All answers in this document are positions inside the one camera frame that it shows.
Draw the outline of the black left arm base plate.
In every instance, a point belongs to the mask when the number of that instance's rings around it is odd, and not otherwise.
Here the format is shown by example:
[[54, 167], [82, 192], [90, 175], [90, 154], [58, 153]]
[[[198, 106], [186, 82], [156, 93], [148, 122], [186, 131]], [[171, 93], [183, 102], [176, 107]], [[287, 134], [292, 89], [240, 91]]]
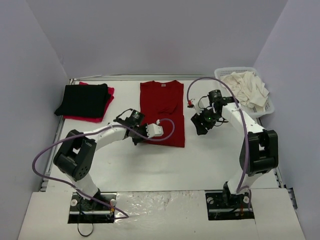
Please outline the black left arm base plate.
[[74, 192], [69, 206], [68, 224], [111, 224], [114, 211], [94, 200], [88, 200]]

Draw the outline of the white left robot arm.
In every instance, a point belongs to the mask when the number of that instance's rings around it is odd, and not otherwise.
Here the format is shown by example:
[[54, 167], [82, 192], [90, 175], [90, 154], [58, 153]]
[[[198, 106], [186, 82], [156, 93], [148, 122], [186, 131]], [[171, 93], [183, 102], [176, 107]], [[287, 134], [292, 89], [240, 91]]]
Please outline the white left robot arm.
[[121, 119], [116, 117], [114, 121], [104, 127], [98, 128], [99, 134], [82, 136], [83, 133], [71, 130], [67, 137], [80, 136], [64, 141], [59, 147], [53, 163], [72, 182], [76, 189], [81, 191], [82, 203], [89, 209], [97, 208], [102, 200], [101, 191], [93, 182], [89, 171], [92, 166], [95, 152], [116, 141], [132, 138], [134, 143], [143, 140], [129, 129], [142, 136], [147, 136], [147, 124], [142, 124], [145, 115], [139, 111], [132, 110], [129, 117]]

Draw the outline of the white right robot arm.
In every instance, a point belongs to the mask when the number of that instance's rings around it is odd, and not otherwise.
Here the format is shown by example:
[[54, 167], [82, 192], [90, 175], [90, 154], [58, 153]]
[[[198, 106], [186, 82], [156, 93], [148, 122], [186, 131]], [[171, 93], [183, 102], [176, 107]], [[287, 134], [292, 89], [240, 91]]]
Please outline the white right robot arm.
[[217, 122], [227, 121], [238, 133], [243, 134], [239, 155], [239, 171], [228, 180], [222, 189], [222, 202], [229, 207], [240, 199], [250, 197], [251, 186], [263, 175], [278, 167], [278, 135], [267, 130], [243, 111], [234, 97], [224, 97], [220, 90], [212, 90], [206, 96], [209, 107], [202, 99], [188, 101], [188, 107], [195, 110], [191, 121], [197, 135], [205, 135]]

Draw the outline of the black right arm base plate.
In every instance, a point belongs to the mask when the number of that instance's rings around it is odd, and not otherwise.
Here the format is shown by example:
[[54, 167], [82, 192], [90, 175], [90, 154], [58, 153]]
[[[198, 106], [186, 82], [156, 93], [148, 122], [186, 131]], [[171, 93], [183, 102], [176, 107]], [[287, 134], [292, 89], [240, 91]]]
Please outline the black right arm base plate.
[[247, 193], [227, 197], [222, 190], [205, 191], [207, 216], [209, 221], [253, 220], [254, 212], [248, 206]]

